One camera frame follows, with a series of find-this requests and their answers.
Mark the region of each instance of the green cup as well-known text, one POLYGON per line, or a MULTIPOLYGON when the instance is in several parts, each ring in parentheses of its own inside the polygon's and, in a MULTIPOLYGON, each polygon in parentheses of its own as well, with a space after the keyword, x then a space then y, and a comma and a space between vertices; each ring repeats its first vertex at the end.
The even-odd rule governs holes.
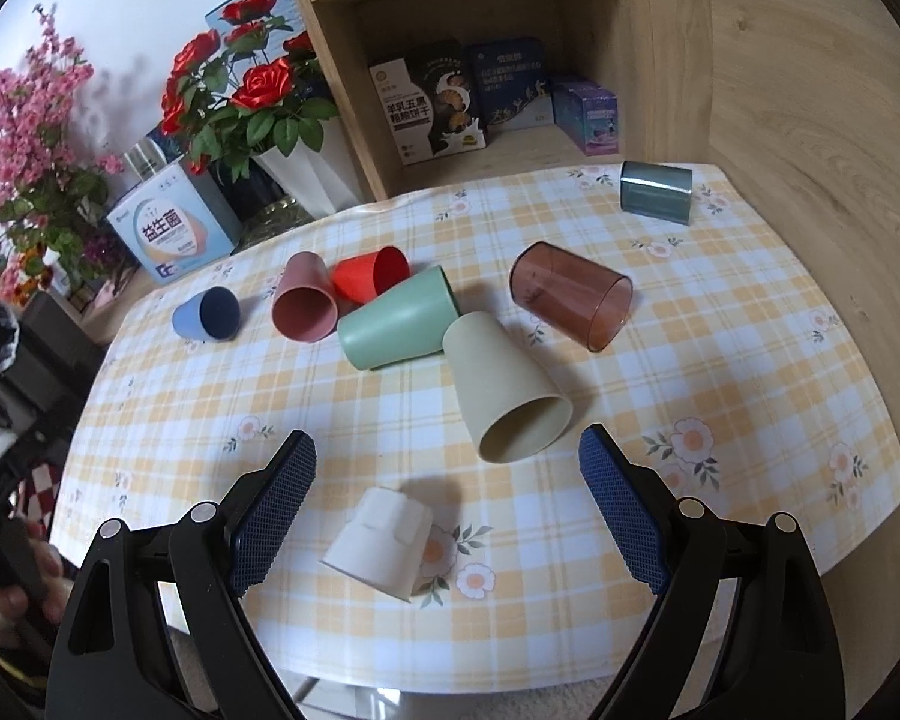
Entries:
POLYGON ((439 352, 443 334, 460 316, 440 266, 410 276, 340 320, 343 354, 357 370, 439 352))

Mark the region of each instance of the transparent brown cup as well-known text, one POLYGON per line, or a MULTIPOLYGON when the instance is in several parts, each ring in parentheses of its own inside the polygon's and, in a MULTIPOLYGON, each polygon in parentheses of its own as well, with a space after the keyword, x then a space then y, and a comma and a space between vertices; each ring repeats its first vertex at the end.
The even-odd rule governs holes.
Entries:
POLYGON ((517 257, 509 286, 520 308, 591 352, 613 341, 634 297, 629 276, 544 241, 517 257))

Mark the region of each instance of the plaid tablecloth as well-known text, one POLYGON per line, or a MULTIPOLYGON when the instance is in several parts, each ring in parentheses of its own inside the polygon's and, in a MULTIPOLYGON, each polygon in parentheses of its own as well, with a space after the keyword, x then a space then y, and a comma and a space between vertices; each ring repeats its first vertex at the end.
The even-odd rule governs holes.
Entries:
MULTIPOLYGON (((797 258, 715 167, 695 166, 689 228, 620 211, 619 167, 546 170, 408 194, 311 224, 149 296, 127 317, 74 438, 53 541, 80 562, 98 525, 174 522, 264 466, 295 428, 319 465, 269 578, 245 599, 278 669, 424 692, 537 688, 610 674, 652 603, 583 485, 581 429, 607 426, 674 493, 723 517, 796 515, 818 569, 900 503, 900 447, 863 358, 797 258), (537 240, 634 279, 600 355, 509 300, 537 240), (561 440, 509 466, 477 459, 440 356, 360 373, 336 336, 269 321, 283 266, 393 244, 446 269, 464 310, 495 312, 576 410, 561 440), (170 313, 211 285, 240 296, 232 343, 181 341, 170 313), (434 508, 411 604, 319 564, 372 485, 434 508)), ((173 591, 170 624, 185 622, 173 591)), ((708 637, 717 637, 727 595, 708 637)))

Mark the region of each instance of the silver screw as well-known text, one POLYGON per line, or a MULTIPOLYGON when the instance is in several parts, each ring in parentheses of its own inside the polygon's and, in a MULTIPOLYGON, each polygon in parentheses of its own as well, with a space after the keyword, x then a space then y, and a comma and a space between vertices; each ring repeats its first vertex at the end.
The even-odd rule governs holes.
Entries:
POLYGON ((120 533, 119 519, 108 519, 107 522, 100 526, 100 535, 104 538, 113 538, 117 533, 120 533))
POLYGON ((700 519, 706 513, 703 504, 696 498, 684 498, 680 501, 679 509, 680 513, 688 519, 700 519))
POLYGON ((212 503, 199 503, 190 509, 190 519, 193 522, 207 522, 213 519, 213 515, 217 513, 217 507, 212 503))
POLYGON ((773 518, 773 523, 784 533, 797 533, 797 520, 789 514, 778 514, 773 518))

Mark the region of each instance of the white wall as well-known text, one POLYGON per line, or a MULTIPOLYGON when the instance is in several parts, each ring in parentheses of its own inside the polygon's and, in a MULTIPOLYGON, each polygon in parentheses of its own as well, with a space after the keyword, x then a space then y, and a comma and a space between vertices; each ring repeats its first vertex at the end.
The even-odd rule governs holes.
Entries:
POLYGON ((58 30, 83 45, 96 69, 79 115, 93 151, 121 153, 160 121, 173 56, 207 29, 203 16, 225 0, 8 0, 0 10, 0 66, 16 66, 40 30, 31 10, 58 6, 58 30))

